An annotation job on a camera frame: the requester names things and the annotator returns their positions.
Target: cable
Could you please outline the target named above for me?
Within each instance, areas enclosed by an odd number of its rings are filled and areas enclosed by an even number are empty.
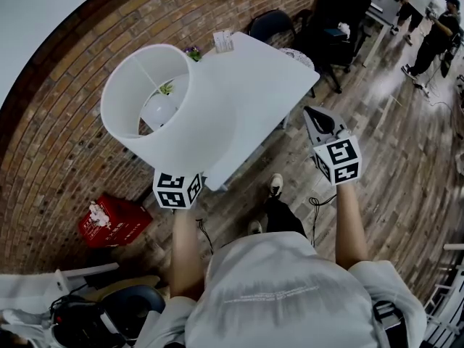
[[[314,206],[314,222],[312,223],[312,238],[311,238],[311,245],[315,247],[315,233],[316,233],[316,220],[318,219],[319,215],[319,207],[327,205],[330,201],[335,199],[336,194],[334,194],[330,199],[325,200],[324,202],[320,203],[318,199],[315,197],[310,197],[310,204]]]
[[[443,59],[444,59],[444,54],[440,54],[439,55],[440,62],[443,61]],[[437,73],[439,68],[440,68],[439,65],[436,66],[436,69],[435,69],[434,73],[432,74],[432,76],[428,79],[428,81],[424,85],[421,85],[421,84],[416,84],[415,85],[416,87],[419,87],[422,90],[425,89],[424,91],[426,91],[426,89],[428,88],[429,91],[437,98],[439,98],[440,93],[438,91],[438,86],[436,84],[435,74]],[[437,101],[435,103],[432,103],[432,102],[430,102],[430,100],[428,98],[422,98],[422,100],[424,100],[430,107],[436,106],[438,104],[444,104],[449,109],[449,111],[451,112],[451,129],[452,129],[452,131],[455,132],[462,139],[462,136],[455,130],[455,125],[456,125],[455,113],[452,111],[452,108],[448,103],[446,103],[444,101]]]
[[[199,228],[200,228],[200,231],[203,232],[203,234],[206,236],[208,242],[210,243],[210,251],[211,251],[211,255],[213,255],[215,252],[214,252],[214,250],[212,249],[212,242],[211,242],[211,239],[210,239],[210,237],[208,236],[208,233],[206,232],[206,230],[204,229],[204,226],[203,226],[203,218],[196,219],[196,221],[198,222],[198,226],[199,226]]]
[[[52,310],[54,309],[54,306],[55,306],[57,303],[61,302],[64,298],[70,296],[71,294],[74,294],[75,292],[77,292],[77,291],[83,289],[83,288],[86,287],[86,286],[87,286],[87,283],[85,283],[85,284],[79,286],[78,288],[76,288],[76,289],[74,289],[74,290],[71,290],[71,292],[70,292],[68,295],[64,295],[63,297],[58,298],[57,300],[53,301],[52,304],[51,304],[51,306],[50,306],[50,308],[49,308],[49,310],[50,310],[51,312],[53,312]]]

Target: white lampshade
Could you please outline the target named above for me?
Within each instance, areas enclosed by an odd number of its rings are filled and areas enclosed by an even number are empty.
[[[160,86],[169,81],[172,93],[164,95]],[[153,103],[154,97],[164,100]],[[169,102],[178,108],[174,114]],[[140,136],[141,116],[152,129],[151,124],[168,121]],[[108,132],[151,166],[175,176],[194,176],[213,166],[231,142],[235,116],[202,62],[167,44],[147,46],[124,59],[101,95]]]

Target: small plant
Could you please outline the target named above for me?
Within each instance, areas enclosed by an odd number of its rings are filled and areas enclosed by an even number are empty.
[[[174,89],[174,87],[171,85],[171,83],[166,83],[166,84],[163,84],[163,85],[161,85],[159,87],[159,91],[162,94],[166,95],[166,96],[168,96],[170,93],[172,93],[173,89]]]
[[[202,58],[202,54],[200,53],[200,49],[197,46],[192,46],[191,48],[187,48],[185,53],[192,58],[195,62],[198,62]]]

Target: wooden floor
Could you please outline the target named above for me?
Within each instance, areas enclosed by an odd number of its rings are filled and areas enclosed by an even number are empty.
[[[421,28],[428,32],[427,24]],[[414,63],[422,41],[419,30],[413,41],[410,47],[401,33],[396,37],[387,34],[364,68],[360,62],[372,45],[366,42],[351,73],[339,72],[343,94],[335,94],[331,83],[321,79],[315,87],[316,99],[301,100],[288,128],[271,133],[227,183],[228,192],[203,190],[199,217],[204,218],[215,249],[245,236],[251,219],[265,223],[265,184],[274,172],[285,180],[281,199],[302,220],[307,234],[312,234],[314,211],[308,199],[314,196],[323,201],[335,189],[307,156],[309,139],[302,108],[322,105],[339,112],[359,139],[363,175],[356,189],[370,255],[375,260],[391,260],[420,300],[429,296],[458,256],[442,251],[443,244],[463,240],[464,179],[455,168],[455,155],[463,145],[456,136],[457,132],[464,135],[460,131],[463,114],[454,84],[456,74],[464,69],[461,53],[446,79],[436,74],[431,82],[434,93],[427,99],[400,69]],[[153,224],[130,246],[115,249],[113,256],[129,273],[150,270],[165,276],[172,215],[156,203],[149,210]],[[335,230],[334,200],[321,208],[315,228],[316,250],[329,259],[334,259]],[[200,232],[199,238],[206,262],[209,247]]]

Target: red bag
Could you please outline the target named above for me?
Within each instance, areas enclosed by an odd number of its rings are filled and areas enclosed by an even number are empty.
[[[109,225],[99,227],[90,218],[90,211],[79,223],[79,231],[91,248],[117,247],[130,244],[152,222],[141,205],[103,194],[96,200],[109,217]]]

